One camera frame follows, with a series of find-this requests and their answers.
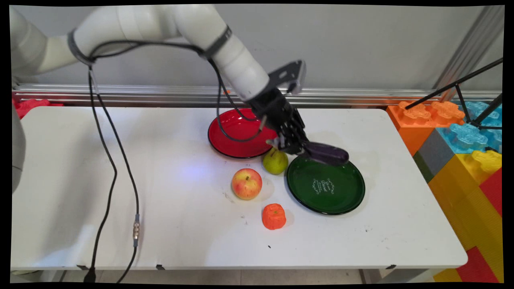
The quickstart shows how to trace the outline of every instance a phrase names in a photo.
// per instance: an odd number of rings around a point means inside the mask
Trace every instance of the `red plate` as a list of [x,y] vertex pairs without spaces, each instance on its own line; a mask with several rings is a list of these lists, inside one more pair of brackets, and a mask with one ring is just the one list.
[[[247,118],[255,118],[251,109],[239,109]],[[245,139],[253,136],[261,125],[260,120],[248,121],[243,119],[236,110],[224,112],[219,115],[225,132],[237,139]],[[271,149],[266,139],[277,137],[277,133],[264,127],[258,137],[246,142],[228,139],[219,129],[218,120],[214,119],[209,126],[209,142],[220,153],[235,158],[251,158],[260,156]]]

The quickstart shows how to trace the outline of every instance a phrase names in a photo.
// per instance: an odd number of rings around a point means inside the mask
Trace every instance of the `floor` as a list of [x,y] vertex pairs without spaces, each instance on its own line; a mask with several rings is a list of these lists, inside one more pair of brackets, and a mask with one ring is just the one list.
[[[381,270],[384,277],[390,270]],[[87,271],[69,270],[62,282],[82,282]],[[123,271],[97,271],[97,282],[114,283]],[[21,275],[37,281],[41,271]],[[359,270],[131,270],[122,283],[184,285],[330,285],[362,284]]]

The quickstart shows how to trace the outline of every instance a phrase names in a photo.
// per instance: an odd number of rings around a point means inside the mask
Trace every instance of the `green plate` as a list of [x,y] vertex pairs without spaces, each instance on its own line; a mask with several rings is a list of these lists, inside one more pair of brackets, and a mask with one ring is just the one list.
[[295,158],[286,172],[291,194],[305,207],[340,215],[357,208],[364,198],[364,179],[350,161],[339,167]]

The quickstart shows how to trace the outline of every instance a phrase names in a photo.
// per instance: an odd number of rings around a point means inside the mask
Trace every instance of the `pear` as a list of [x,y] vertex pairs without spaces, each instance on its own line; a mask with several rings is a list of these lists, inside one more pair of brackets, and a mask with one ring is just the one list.
[[287,154],[271,148],[262,161],[264,168],[271,174],[278,175],[283,172],[289,164]]

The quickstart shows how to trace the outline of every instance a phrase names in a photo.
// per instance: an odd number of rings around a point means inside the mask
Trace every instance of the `toy building block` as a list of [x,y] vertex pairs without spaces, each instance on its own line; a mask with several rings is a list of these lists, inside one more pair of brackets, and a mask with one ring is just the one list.
[[502,216],[502,168],[485,180],[480,185],[480,189],[498,214]]
[[502,167],[502,154],[495,151],[474,151],[471,154],[458,154],[457,157],[479,185]]
[[425,109],[423,104],[419,104],[408,111],[405,110],[405,106],[407,105],[408,103],[404,101],[398,106],[389,105],[386,112],[393,121],[405,146],[411,155],[414,155],[430,135],[434,127],[428,124],[430,112]]
[[487,137],[487,146],[500,152],[502,145],[502,130],[481,130],[480,133]]
[[458,110],[458,105],[455,103],[449,101],[432,102],[429,111],[436,127],[439,127],[439,125],[447,127],[452,123],[463,124],[462,119],[465,114]]
[[419,154],[419,152],[416,152],[414,156],[412,157],[414,159],[414,162],[416,162],[416,165],[419,168],[419,171],[421,172],[421,175],[425,179],[425,181],[428,183],[432,180],[434,175],[430,172],[430,169],[428,168],[427,164]]
[[455,155],[439,131],[433,130],[418,151],[430,173],[436,175]]
[[437,128],[446,144],[455,154],[470,154],[473,151],[485,151],[487,137],[480,134],[479,128],[465,123],[452,124],[449,128]]
[[501,167],[501,156],[494,151],[456,154],[432,180],[445,188],[446,198],[455,206]]
[[[476,119],[484,110],[489,106],[485,102],[481,101],[466,101],[466,108],[471,119]],[[501,127],[502,126],[502,104],[498,106],[493,112],[491,112],[483,121],[482,125],[487,127]]]
[[446,196],[449,193],[448,187],[439,184],[436,178],[432,179],[432,181],[428,183],[428,186],[432,190],[435,199],[439,203],[441,210],[443,210],[446,219],[448,219],[448,222],[450,223],[453,231],[457,235],[458,240],[464,247],[464,250],[469,250],[475,247],[476,244],[473,242],[472,238],[470,237],[469,233],[464,227],[464,224],[462,223],[461,219],[459,219],[459,217],[457,216],[455,209],[453,208],[453,205],[450,203],[448,198],[446,198]]
[[466,252],[468,263],[456,269],[463,282],[498,283],[477,247]]
[[409,102],[402,101],[398,106],[390,105],[387,113],[393,121],[411,156],[418,151],[434,128],[448,127],[452,123],[464,123],[464,113],[451,102],[433,102],[430,106],[419,104],[410,110]]
[[446,269],[434,276],[435,282],[462,282],[456,269]]
[[454,206],[458,218],[496,278],[503,283],[502,218],[480,188]]
[[487,137],[470,124],[451,124],[448,128],[436,128],[419,149],[419,154],[430,172],[436,175],[455,155],[485,152]]

